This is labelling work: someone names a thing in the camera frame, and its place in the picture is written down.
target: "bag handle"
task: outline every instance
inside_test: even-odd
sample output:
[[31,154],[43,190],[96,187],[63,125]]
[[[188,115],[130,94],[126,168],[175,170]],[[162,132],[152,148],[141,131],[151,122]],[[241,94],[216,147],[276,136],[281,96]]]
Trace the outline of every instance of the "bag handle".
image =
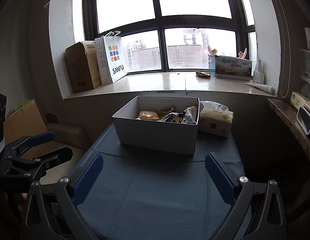
[[104,37],[115,37],[118,34],[120,34],[120,31],[109,32]]

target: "sanfu shopping bag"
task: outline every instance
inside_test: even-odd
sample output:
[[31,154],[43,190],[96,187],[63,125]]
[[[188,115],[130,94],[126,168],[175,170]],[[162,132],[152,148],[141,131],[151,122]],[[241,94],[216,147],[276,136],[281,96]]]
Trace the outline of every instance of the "sanfu shopping bag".
[[102,84],[111,84],[127,75],[120,32],[110,32],[95,39],[96,55]]

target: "white sky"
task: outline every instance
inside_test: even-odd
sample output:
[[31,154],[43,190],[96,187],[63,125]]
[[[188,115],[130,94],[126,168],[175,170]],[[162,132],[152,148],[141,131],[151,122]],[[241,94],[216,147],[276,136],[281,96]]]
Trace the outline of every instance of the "white sky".
[[[82,0],[73,0],[73,25],[75,41],[84,40],[82,25]],[[125,24],[155,18],[152,0],[96,0],[99,32],[104,32]],[[228,0],[160,0],[162,15],[198,14],[231,18]],[[253,21],[251,7],[246,9],[248,23]],[[206,29],[209,43],[221,53],[224,50],[228,56],[236,56],[235,33],[225,30]],[[168,29],[165,31],[166,45],[182,45],[183,31]],[[158,47],[157,31],[138,33],[123,37],[123,43],[144,39],[148,48]]]

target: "white bottle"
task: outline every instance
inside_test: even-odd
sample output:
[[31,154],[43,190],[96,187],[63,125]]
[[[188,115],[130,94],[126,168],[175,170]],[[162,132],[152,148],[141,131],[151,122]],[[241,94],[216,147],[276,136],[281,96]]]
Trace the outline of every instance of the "white bottle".
[[261,70],[261,59],[257,59],[254,70],[253,83],[264,84],[265,74]]

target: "open white box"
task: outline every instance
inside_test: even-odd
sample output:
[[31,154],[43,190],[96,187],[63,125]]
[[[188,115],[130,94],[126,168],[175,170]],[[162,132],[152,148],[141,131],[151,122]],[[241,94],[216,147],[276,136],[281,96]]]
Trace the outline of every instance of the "open white box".
[[[155,111],[174,107],[182,113],[190,106],[197,106],[196,124],[169,123],[136,119],[140,111]],[[199,98],[138,96],[113,115],[121,143],[134,146],[193,155],[197,137]]]

